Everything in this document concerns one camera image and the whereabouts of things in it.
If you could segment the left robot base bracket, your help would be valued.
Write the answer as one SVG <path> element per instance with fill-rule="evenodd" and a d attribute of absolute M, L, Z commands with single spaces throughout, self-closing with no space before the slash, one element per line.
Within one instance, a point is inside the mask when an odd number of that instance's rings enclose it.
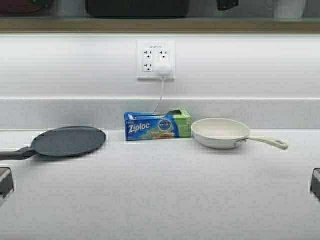
<path fill-rule="evenodd" d="M 12 171 L 9 167 L 0 168 L 0 205 L 9 198 L 10 194 L 14 192 L 14 179 Z"/>

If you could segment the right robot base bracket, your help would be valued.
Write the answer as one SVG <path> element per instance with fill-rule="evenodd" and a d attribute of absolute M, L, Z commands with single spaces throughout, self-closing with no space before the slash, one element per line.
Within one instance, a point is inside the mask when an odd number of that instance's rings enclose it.
<path fill-rule="evenodd" d="M 319 201 L 320 200 L 320 169 L 319 168 L 313 169 L 309 190 Z"/>

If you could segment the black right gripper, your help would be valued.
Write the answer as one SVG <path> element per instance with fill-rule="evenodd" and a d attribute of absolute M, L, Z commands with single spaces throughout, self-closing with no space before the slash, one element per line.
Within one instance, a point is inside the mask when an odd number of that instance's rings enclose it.
<path fill-rule="evenodd" d="M 227 11 L 239 5 L 239 0 L 217 0 L 216 6 L 219 11 Z"/>

